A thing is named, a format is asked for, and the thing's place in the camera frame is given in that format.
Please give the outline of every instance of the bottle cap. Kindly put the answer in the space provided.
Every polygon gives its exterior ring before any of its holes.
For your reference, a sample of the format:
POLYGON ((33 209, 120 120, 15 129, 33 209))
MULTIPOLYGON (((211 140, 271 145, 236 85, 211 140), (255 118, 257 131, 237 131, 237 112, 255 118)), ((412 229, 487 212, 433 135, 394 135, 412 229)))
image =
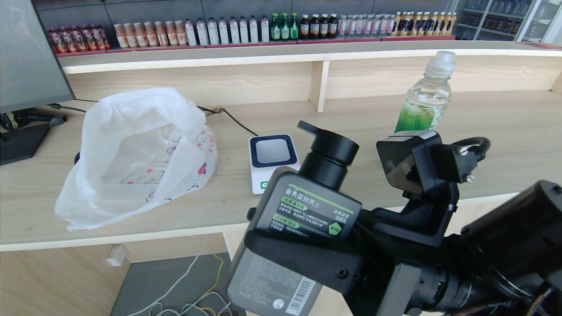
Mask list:
POLYGON ((435 58, 429 60, 425 73, 438 78, 448 78, 455 72, 455 53, 438 51, 435 58))

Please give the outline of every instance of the screw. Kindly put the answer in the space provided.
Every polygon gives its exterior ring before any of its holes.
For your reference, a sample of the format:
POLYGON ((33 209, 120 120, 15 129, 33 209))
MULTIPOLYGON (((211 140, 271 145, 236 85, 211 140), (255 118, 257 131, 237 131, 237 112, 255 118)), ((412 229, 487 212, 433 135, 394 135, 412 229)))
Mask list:
POLYGON ((466 156, 466 154, 468 154, 468 148, 466 147, 459 147, 457 148, 457 152, 461 155, 461 156, 466 156))
POLYGON ((471 174, 468 174, 464 177, 464 181, 466 181, 468 183, 473 183, 474 180, 476 180, 476 177, 471 175, 471 174))

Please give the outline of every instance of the white bottle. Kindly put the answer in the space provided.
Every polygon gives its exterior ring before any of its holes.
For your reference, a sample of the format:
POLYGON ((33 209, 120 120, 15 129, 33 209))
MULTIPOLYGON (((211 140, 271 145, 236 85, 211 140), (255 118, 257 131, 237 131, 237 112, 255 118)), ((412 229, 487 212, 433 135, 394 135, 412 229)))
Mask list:
POLYGON ((197 46, 197 38, 195 37, 193 23, 191 23, 189 19, 185 20, 185 31, 187 32, 187 43, 189 46, 197 46))
POLYGON ((250 16, 250 42, 252 43, 258 42, 257 21, 256 21, 256 17, 254 17, 253 14, 250 16))
POLYGON ((207 22, 207 28, 209 30, 209 42, 211 42, 211 45, 218 45, 219 30, 216 27, 216 22, 213 17, 209 18, 209 21, 207 22))
POLYGON ((260 23, 261 23, 261 41, 269 42, 269 20, 265 14, 261 17, 260 23))
POLYGON ((248 43, 248 22, 244 16, 240 17, 240 42, 248 43))
POLYGON ((225 45, 228 44, 228 26, 226 25, 226 21, 221 16, 219 20, 219 34, 220 34, 220 43, 225 45))
POLYGON ((240 44, 240 33, 238 32, 238 22, 234 16, 230 17, 230 37, 232 38, 233 44, 240 44))
POLYGON ((197 23, 195 23, 195 27, 197 28, 197 36, 199 37, 199 44, 202 46, 208 45, 209 41, 207 40, 207 27, 206 23, 203 21, 202 18, 197 19, 197 23))

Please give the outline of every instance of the plastic bag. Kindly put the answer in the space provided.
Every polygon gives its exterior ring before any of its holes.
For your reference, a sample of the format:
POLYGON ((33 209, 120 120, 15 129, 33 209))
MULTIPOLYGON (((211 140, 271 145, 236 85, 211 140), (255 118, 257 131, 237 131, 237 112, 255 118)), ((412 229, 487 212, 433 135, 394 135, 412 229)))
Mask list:
POLYGON ((88 110, 80 160, 58 196, 68 230, 93 229, 202 188, 217 149, 205 114, 172 88, 125 92, 88 110))

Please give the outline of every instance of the white cable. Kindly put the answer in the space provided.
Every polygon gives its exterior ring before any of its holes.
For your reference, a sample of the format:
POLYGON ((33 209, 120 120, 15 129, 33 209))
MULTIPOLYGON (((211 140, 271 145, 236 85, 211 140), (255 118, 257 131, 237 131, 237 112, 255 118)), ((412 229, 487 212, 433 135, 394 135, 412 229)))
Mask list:
POLYGON ((172 287, 170 287, 170 289, 164 294, 162 295, 159 299, 157 299, 156 301, 154 301, 153 303, 151 303, 149 306, 141 309, 140 311, 133 313, 133 314, 129 314, 128 316, 135 316, 137 314, 140 314, 142 312, 144 312, 145 310, 151 308, 152 306, 154 306, 156 303, 158 303, 161 299, 165 298, 166 295, 168 295, 176 285, 178 285, 178 283, 185 277, 187 276, 187 274, 189 273, 189 271, 191 270, 191 267, 195 264, 195 261, 197 261, 197 259, 199 258, 199 256, 201 255, 201 253, 203 252, 203 248, 205 248, 205 244, 207 243, 207 238, 209 237, 209 235, 205 236, 205 240, 203 241, 203 245, 201 246, 201 249, 199 249, 199 253, 197 253, 197 256, 195 257, 195 259, 193 260, 193 262, 191 262, 191 264, 189 265, 189 267, 187 268, 187 271, 185 271, 185 273, 174 283, 174 285, 172 285, 172 287))

